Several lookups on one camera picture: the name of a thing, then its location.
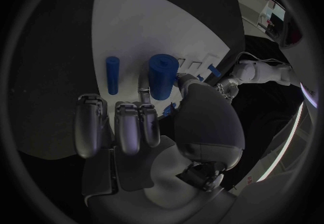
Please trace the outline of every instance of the white panel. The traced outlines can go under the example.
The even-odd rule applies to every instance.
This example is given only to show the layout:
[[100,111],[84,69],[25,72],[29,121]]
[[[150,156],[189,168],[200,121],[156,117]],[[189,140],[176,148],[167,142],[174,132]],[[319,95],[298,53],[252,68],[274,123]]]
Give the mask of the white panel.
[[[193,70],[197,76],[210,64],[217,65],[228,51],[214,32],[166,0],[94,0],[93,62],[100,95],[108,102],[112,128],[115,103],[138,100],[139,71],[153,55],[166,53],[185,59],[181,68],[186,70],[193,62],[201,62],[197,71]],[[120,59],[119,92],[115,96],[107,91],[105,58],[109,56]],[[176,87],[167,100],[152,99],[159,116],[171,101],[179,106],[181,95]]]

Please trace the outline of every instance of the cable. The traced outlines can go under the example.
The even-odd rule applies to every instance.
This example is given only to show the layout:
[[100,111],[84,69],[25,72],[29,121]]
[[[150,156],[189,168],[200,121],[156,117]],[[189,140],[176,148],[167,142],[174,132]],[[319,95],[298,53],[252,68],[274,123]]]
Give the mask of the cable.
[[282,64],[285,64],[285,65],[290,66],[290,64],[285,63],[285,62],[282,62],[282,61],[277,60],[277,59],[275,59],[275,58],[260,59],[260,58],[256,57],[255,55],[253,55],[253,54],[251,54],[251,53],[249,53],[249,52],[246,52],[246,51],[243,51],[243,52],[241,52],[241,53],[239,53],[239,54],[237,55],[236,60],[235,60],[235,65],[237,65],[237,63],[239,62],[239,58],[240,58],[241,55],[243,55],[243,54],[250,55],[250,56],[252,56],[253,58],[255,58],[255,59],[259,60],[259,61],[262,61],[262,62],[278,62],[278,63],[282,63]]

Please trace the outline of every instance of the wire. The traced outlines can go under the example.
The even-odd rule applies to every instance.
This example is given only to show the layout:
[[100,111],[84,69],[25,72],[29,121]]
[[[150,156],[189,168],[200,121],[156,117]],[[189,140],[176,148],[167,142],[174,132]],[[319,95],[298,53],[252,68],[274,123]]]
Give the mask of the wire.
[[240,57],[241,57],[243,54],[250,55],[250,56],[252,56],[253,58],[255,58],[255,59],[259,60],[259,61],[262,61],[262,62],[278,62],[278,63],[282,63],[282,64],[285,64],[285,65],[290,66],[290,64],[285,63],[285,62],[282,62],[282,61],[277,60],[277,59],[275,59],[275,58],[260,59],[260,58],[256,57],[255,55],[253,55],[253,54],[251,54],[251,53],[249,53],[249,52],[246,52],[246,51],[243,51],[243,52],[241,52],[241,53],[239,53],[239,54],[237,55],[236,60],[235,60],[235,65],[237,65],[237,63],[239,62]]

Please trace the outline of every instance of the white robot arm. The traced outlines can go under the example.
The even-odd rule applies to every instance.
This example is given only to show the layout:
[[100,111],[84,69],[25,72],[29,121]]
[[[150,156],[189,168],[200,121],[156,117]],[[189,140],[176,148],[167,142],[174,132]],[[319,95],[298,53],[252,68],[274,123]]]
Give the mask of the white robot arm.
[[300,82],[289,65],[270,66],[260,60],[241,60],[239,64],[235,65],[230,76],[222,79],[215,88],[231,102],[239,92],[238,85],[263,84],[268,81],[300,87]]

